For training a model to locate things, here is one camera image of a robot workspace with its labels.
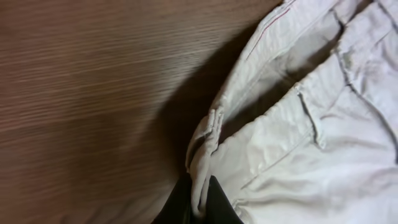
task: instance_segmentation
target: belt loop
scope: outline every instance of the belt loop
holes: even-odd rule
[[[314,128],[314,141],[315,143],[321,148],[321,149],[325,149],[326,147],[326,141],[325,141],[325,136],[323,133],[323,129],[322,129],[322,125],[321,125],[321,120],[319,118],[319,116],[317,116],[317,113],[315,111],[314,108],[312,108],[312,106],[308,107],[308,100],[306,100],[306,97],[303,95],[303,91],[302,91],[302,86],[299,83],[296,83],[294,85],[294,89],[297,92],[297,96],[300,98],[302,104],[303,104],[303,108],[304,111],[306,112],[306,114],[308,115],[308,117],[311,120],[311,123],[313,125]]]

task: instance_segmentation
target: wood grain surface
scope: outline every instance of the wood grain surface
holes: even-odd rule
[[[0,1],[0,223],[150,223],[278,3]]]

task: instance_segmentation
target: red stitching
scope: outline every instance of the red stitching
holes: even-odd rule
[[[270,24],[268,24],[268,26],[261,32],[260,38],[257,40],[256,44],[254,44],[254,47],[251,49],[248,57],[246,57],[246,60],[250,57],[251,53],[253,52],[253,50],[257,47],[257,44],[260,42],[262,35],[264,35],[265,31],[279,18],[281,18],[282,16],[284,16],[290,9],[287,9],[284,13],[282,13],[280,16],[276,17],[276,19],[274,19]]]

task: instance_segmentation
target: brown wooden surface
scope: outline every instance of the brown wooden surface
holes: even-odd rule
[[[0,223],[149,223],[278,2],[1,0]]]

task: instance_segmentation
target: white pants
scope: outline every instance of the white pants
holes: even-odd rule
[[[194,213],[214,175],[245,223],[398,223],[397,21],[393,0],[287,1],[268,15],[190,144]],[[287,93],[218,145],[275,88]]]

